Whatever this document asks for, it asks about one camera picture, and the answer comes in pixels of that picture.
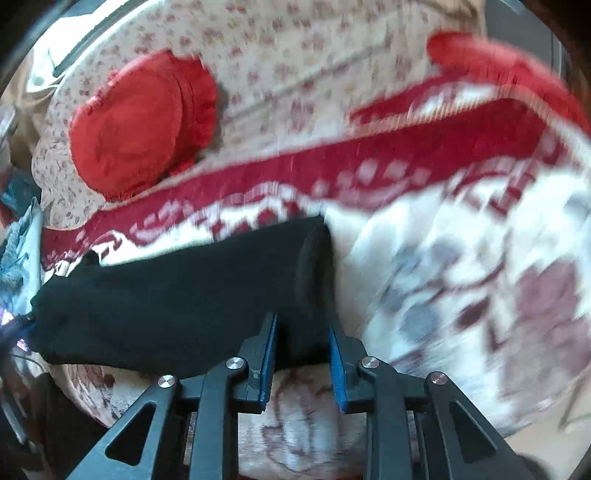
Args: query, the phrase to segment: red cushion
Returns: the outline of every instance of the red cushion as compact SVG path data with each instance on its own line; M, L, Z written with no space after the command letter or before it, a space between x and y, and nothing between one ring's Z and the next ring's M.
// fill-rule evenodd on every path
M440 32L429 39L427 51L446 72L465 72L474 82L526 88L554 112L591 132L583 108L562 81L545 64L518 48L469 33Z
M197 58L169 50L111 74L70 126L72 159L93 190L125 200L194 164L211 141L216 86Z

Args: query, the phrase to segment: blue gripper pad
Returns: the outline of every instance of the blue gripper pad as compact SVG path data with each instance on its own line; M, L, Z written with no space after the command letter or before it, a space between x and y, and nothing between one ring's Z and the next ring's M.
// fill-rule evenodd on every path
M336 343L335 333L330 330L330 377L332 379L333 392L341 412L347 408L347 387L345 369L340 357L339 346Z
M265 348L265 356L261 366L261 390L259 392L259 405L265 410L271 396L271 383L275 370L275 349L277 348L277 317L273 318L271 331Z

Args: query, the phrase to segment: metal screw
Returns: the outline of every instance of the metal screw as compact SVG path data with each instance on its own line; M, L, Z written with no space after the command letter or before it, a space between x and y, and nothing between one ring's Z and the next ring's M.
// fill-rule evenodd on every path
M230 370L238 370L244 367L244 359L239 356L233 356L226 361L226 367Z
M170 388L177 382L177 379L172 375L163 375L158 379L158 386L160 388Z
M379 360L374 356L366 356L364 359L361 360L361 366L365 368L377 368L379 365Z
M447 375L443 372L433 372L429 378L436 385L445 385L449 380Z

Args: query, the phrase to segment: floral bedspread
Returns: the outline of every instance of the floral bedspread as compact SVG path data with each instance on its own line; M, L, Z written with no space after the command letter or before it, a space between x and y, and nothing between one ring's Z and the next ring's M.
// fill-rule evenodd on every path
M508 436L565 398L591 361L591 147L519 92L442 76L397 98L385 118L356 120L344 142L99 212L48 240L69 254L46 266L68 274L83 237L108 265L322 213L347 333L401 372L447 372ZM50 368L105 425L155 381ZM338 413L325 365L276 373L266 412L239 418L241 473L251 478L354 476L364 445L365 418Z
M348 121L352 110L435 75L424 52L433 31L481 21L481 5L468 2L148 1L54 96L33 159L44 265L67 274L88 248L114 264L322 213L348 334L399 371L448 372L504 435L528 425L591 360L587 139L535 99L503 103L510 96L490 86L449 79L425 83L392 112L405 125L397 115ZM218 142L182 176L107 204L76 173L69 121L111 70L161 48L200 55L218 79L227 97ZM479 111L479 102L491 108ZM437 145L454 136L436 125L446 105L458 113L450 121L462 109L468 125L490 118L481 136L457 139L470 138L470 155ZM521 123L503 131L499 118ZM428 134L396 133L421 124ZM496 140L492 131L501 132ZM313 149L277 157L384 132L408 148L351 148L346 161ZM456 174L438 181L435 158L457 161ZM155 381L110 367L48 368L107 426ZM364 416L337 412L324 365L276 373L266 412L239 419L241 474L251 478L351 477L363 471L364 442Z
M73 229L115 206L79 177L69 122L111 71L139 55L199 55L225 97L216 144L158 189L342 135L352 108L425 78L433 31L482 23L482 0L148 0L85 52L52 98L32 161L45 226Z

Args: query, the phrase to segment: blue fabric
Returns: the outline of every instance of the blue fabric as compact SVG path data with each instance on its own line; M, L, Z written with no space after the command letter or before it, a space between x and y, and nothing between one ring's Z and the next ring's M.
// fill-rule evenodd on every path
M25 215L33 198L38 201L41 199L41 189L30 173L13 168L10 183L6 191L0 194L0 200L20 218Z
M42 226L41 208L33 198L24 216L8 226L0 245L0 305L13 315L29 313L41 288Z

